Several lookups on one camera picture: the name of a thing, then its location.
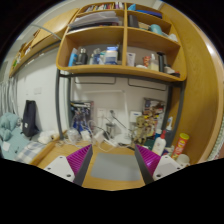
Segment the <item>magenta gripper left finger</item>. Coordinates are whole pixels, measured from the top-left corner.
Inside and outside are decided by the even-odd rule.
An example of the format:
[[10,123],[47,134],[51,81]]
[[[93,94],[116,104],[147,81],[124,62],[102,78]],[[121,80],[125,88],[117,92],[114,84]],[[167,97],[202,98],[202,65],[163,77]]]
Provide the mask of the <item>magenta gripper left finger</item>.
[[92,145],[87,145],[66,157],[74,175],[74,183],[81,186],[93,155]]

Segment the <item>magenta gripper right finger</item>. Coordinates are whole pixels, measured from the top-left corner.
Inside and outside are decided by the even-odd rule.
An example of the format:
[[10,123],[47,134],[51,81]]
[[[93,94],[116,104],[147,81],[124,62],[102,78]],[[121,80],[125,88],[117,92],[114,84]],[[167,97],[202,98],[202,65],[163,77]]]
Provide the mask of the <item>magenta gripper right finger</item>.
[[153,174],[161,157],[143,146],[135,146],[135,157],[145,184],[153,182]]

